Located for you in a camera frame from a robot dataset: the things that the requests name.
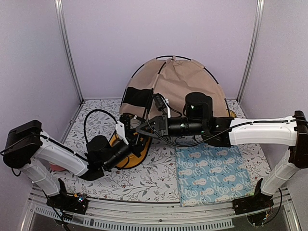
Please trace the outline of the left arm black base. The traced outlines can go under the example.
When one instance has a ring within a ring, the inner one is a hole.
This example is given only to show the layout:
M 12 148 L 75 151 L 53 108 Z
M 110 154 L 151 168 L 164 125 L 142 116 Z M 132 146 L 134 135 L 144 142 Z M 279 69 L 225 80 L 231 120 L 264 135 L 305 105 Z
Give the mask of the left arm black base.
M 61 211 L 68 211 L 78 214 L 86 214 L 89 201 L 86 194 L 75 193 L 70 195 L 67 193 L 64 182 L 58 179 L 60 184 L 59 194 L 55 196 L 47 196 L 46 205 L 57 208 Z

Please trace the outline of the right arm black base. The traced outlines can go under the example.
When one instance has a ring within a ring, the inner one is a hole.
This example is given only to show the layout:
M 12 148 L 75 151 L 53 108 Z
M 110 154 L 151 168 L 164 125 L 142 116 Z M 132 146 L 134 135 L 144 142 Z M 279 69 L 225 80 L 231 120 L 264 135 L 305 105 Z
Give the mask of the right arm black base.
M 263 179 L 260 179 L 257 182 L 253 195 L 232 200 L 232 208 L 236 215 L 255 212 L 266 208 L 268 208 L 269 211 L 272 210 L 272 206 L 274 205 L 272 196 L 267 196 L 261 192 L 262 181 Z M 268 217 L 269 213 L 263 211 L 262 213 L 249 215 L 247 219 L 249 223 L 254 226 L 262 226 L 266 223 Z

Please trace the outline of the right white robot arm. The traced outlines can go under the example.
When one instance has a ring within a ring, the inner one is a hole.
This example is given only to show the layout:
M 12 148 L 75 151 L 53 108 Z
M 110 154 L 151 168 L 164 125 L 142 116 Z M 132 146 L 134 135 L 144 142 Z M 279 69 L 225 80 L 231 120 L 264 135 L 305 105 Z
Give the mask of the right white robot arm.
M 136 127 L 139 134 L 155 139 L 200 135 L 202 141 L 215 147 L 231 147 L 241 144 L 287 145 L 288 151 L 274 171 L 260 179 L 254 198 L 270 198 L 297 171 L 308 167 L 308 122 L 302 111 L 275 119 L 240 119 L 215 117 L 213 100 L 201 92 L 186 95 L 183 117 L 169 117 L 165 113 L 168 104 L 159 93 L 154 94 L 146 106 L 148 113 L 152 103 L 163 114 Z

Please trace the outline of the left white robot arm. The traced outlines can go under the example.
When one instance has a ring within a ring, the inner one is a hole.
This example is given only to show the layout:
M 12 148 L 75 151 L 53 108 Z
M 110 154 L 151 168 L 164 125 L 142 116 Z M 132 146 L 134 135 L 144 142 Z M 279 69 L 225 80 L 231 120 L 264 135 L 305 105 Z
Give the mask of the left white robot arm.
M 0 154 L 9 168 L 26 174 L 49 197 L 65 196 L 65 185 L 46 169 L 41 160 L 60 166 L 83 180 L 94 181 L 129 155 L 140 158 L 147 143 L 146 138 L 134 129 L 126 129 L 118 121 L 115 143 L 111 144 L 103 135 L 95 136 L 86 144 L 87 153 L 81 155 L 54 140 L 41 126 L 41 122 L 32 120 L 10 130 Z

